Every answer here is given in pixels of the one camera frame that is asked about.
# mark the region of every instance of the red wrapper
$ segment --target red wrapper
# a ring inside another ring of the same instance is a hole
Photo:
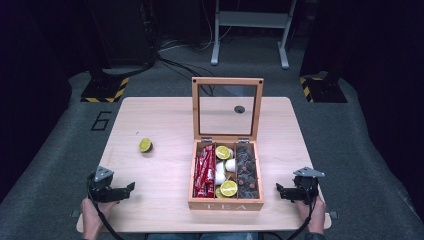
[[[208,184],[208,198],[215,197],[214,184]]]
[[[200,190],[197,192],[196,197],[199,197],[199,198],[204,198],[204,197],[206,197],[205,188],[200,189]]]
[[[208,169],[210,165],[210,161],[213,154],[213,145],[205,146],[202,149],[201,155],[198,157],[198,165],[200,164],[200,172],[199,167],[197,167],[197,177],[194,182],[194,189],[200,191],[201,188],[204,188],[206,178],[208,175]]]
[[[211,156],[208,159],[206,184],[215,183],[215,150],[212,148]]]

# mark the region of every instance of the black cable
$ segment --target black cable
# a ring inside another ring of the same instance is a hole
[[[168,48],[173,48],[173,47],[178,47],[181,46],[182,43],[180,40],[175,40],[175,39],[169,39],[169,40],[162,40],[162,42],[160,43],[159,49],[160,51],[165,51]]]
[[[315,198],[315,201],[314,201],[314,206],[312,207],[312,201],[311,201],[311,197],[309,196],[308,190],[305,188],[305,186],[303,186],[302,183],[300,183],[300,185],[305,190],[306,196],[308,198],[309,215],[305,219],[305,221],[303,222],[303,224],[289,238],[287,238],[287,240],[293,240],[297,235],[299,235],[306,228],[306,226],[308,226],[309,222],[311,221],[312,212],[313,212],[313,210],[315,208],[316,198]]]
[[[118,240],[124,240],[121,236],[119,236],[115,230],[112,228],[112,226],[109,224],[109,222],[106,219],[106,216],[102,213],[102,211],[100,211],[99,209],[99,204],[93,200],[93,197],[91,196],[91,192],[90,192],[90,183],[91,181],[93,181],[93,177],[94,177],[94,173],[90,174],[90,176],[87,177],[87,194],[88,194],[88,198],[91,200],[91,203],[93,204],[94,208],[97,211],[97,214],[99,215],[100,220],[102,220],[103,225],[106,227],[106,229],[112,234],[112,236],[115,239]]]
[[[204,70],[204,71],[209,72],[212,76],[215,76],[212,72],[210,72],[209,70],[207,70],[207,69],[205,69],[205,68],[198,67],[198,66],[194,66],[194,65],[191,65],[191,64],[187,64],[187,63],[184,63],[184,64],[182,64],[182,63],[177,63],[177,62],[174,62],[174,61],[168,60],[168,59],[166,59],[166,58],[163,58],[163,57],[161,57],[159,54],[158,54],[158,56],[157,56],[157,59],[158,59],[159,61],[161,61],[161,62],[162,62],[162,63],[163,63],[163,64],[164,64],[167,68],[169,68],[169,69],[171,69],[172,71],[174,71],[174,72],[176,72],[176,73],[180,74],[181,76],[183,76],[184,78],[188,79],[189,81],[191,81],[191,79],[190,79],[189,77],[187,77],[187,76],[185,76],[184,74],[182,74],[182,73],[178,72],[177,70],[173,69],[171,66],[182,68],[183,70],[186,70],[187,72],[191,73],[191,74],[192,74],[193,76],[195,76],[195,77],[201,77],[202,75],[201,75],[201,74],[199,74],[198,72],[194,71],[193,69],[191,69],[191,68],[187,67],[187,66],[191,66],[191,67],[195,67],[195,68],[202,69],[202,70]],[[213,96],[214,96],[213,91],[215,90],[215,87],[212,87],[211,85],[208,85],[209,92],[208,92],[208,91],[207,91],[207,90],[206,90],[203,86],[200,86],[200,88],[202,89],[202,91],[203,91],[206,95],[208,95],[208,96],[210,96],[210,97],[213,97]]]

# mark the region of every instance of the lime half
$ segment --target lime half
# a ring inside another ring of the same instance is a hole
[[[148,138],[143,138],[138,145],[141,152],[148,152],[152,148],[152,142]]]
[[[222,194],[221,189],[220,189],[219,187],[217,187],[217,188],[215,189],[215,196],[216,196],[217,198],[226,198],[226,196],[224,196],[224,194]]]
[[[237,183],[231,180],[227,180],[221,184],[220,187],[222,195],[226,197],[234,196],[237,193]]]
[[[216,156],[222,160],[230,158],[230,149],[226,146],[219,146],[215,150]]]

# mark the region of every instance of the wooden table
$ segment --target wooden table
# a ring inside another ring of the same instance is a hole
[[[99,165],[115,172],[113,188],[136,184],[131,197],[112,210],[110,224],[117,232],[148,233],[297,229],[302,222],[296,206],[280,198],[275,183],[294,187],[293,171],[312,163],[288,98],[262,98],[258,131],[262,210],[189,210],[191,97],[124,99]],[[144,137],[154,146],[147,154],[138,150]],[[81,232],[82,226],[80,217],[77,230]],[[330,226],[326,214],[325,228]]]

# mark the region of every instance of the gray carpet floor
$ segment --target gray carpet floor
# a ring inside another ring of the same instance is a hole
[[[281,68],[278,40],[255,37],[223,42],[218,66],[210,65],[212,46],[204,50],[163,49],[160,55],[208,69],[215,76],[265,78],[264,96],[291,99],[313,165],[326,173],[320,184],[329,211],[338,215],[326,230],[328,239],[424,239],[423,222],[414,213],[402,183],[391,174],[368,137],[355,90],[340,80],[348,103],[308,103],[298,76],[307,40],[294,39],[288,52],[289,70]],[[129,70],[132,68],[110,71]],[[176,70],[191,78],[188,72]],[[69,108],[0,206],[0,239],[79,239],[78,218],[73,215],[79,210],[85,179],[100,161],[122,102],[80,102],[89,80],[88,73],[69,79],[73,89]],[[122,98],[135,96],[191,96],[191,82],[157,62],[129,79]],[[101,111],[111,112],[102,115],[109,123],[105,131],[91,131]],[[287,238],[291,232],[278,234]],[[140,233],[122,236],[145,237]],[[113,238],[102,233],[100,239]]]

